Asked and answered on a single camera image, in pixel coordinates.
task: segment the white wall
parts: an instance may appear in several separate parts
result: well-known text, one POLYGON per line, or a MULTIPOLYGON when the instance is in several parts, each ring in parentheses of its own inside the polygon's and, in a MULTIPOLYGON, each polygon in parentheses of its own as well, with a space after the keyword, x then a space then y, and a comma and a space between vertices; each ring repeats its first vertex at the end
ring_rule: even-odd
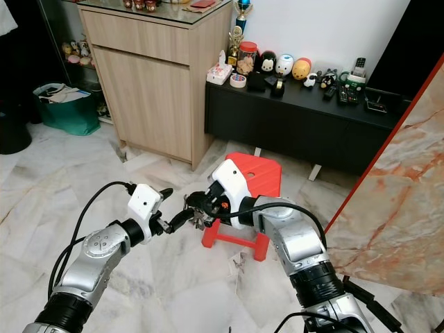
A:
POLYGON ((364 57, 371 74, 409 0, 251 0, 244 40, 352 69, 364 57))

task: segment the cabinet leg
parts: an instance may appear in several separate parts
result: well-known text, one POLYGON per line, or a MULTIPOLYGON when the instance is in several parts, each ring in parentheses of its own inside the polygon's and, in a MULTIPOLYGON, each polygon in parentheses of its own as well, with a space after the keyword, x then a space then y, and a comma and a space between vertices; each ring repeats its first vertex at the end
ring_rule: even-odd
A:
POLYGON ((322 165, 315 164, 313 166, 313 169, 311 170, 310 176, 308 176, 308 180, 311 180, 312 182, 316 179, 316 176, 318 175, 319 170, 321 169, 322 165))

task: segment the bag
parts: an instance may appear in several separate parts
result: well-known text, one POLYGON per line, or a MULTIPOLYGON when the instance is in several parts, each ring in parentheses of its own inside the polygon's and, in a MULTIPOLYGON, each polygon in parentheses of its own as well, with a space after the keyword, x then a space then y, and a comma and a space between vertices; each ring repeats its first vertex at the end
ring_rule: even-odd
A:
POLYGON ((73 135, 90 135, 98 130, 100 123, 91 94, 65 103, 43 103, 39 99, 38 96, 48 88, 58 89, 61 86, 60 83, 49 83, 33 91, 43 123, 73 135))

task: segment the small box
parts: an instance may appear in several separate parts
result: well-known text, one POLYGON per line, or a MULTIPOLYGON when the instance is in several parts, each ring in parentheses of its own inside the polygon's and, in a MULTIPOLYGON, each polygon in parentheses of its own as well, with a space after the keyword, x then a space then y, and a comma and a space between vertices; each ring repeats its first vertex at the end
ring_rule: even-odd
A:
POLYGON ((232 65, 225 63, 225 51, 222 50, 219 54, 219 62, 207 72, 207 82, 216 85, 224 84, 228 76, 230 76, 232 68, 232 65))

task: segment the shelf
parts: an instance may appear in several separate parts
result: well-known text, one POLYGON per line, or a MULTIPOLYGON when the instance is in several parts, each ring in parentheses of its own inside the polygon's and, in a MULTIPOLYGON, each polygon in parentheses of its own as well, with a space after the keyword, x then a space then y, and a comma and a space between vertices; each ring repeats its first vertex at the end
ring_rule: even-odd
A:
POLYGON ((111 117, 99 116, 99 121, 103 121, 104 123, 110 123, 111 125, 114 125, 114 123, 111 120, 111 117))
POLYGON ((82 67, 82 68, 88 68, 88 69, 92 69, 93 71, 96 70, 96 67, 94 67, 93 65, 89 64, 89 65, 81 65, 79 62, 76 64, 73 64, 72 62, 69 62, 68 60, 64 61, 65 65, 68 66, 75 66, 75 67, 82 67))

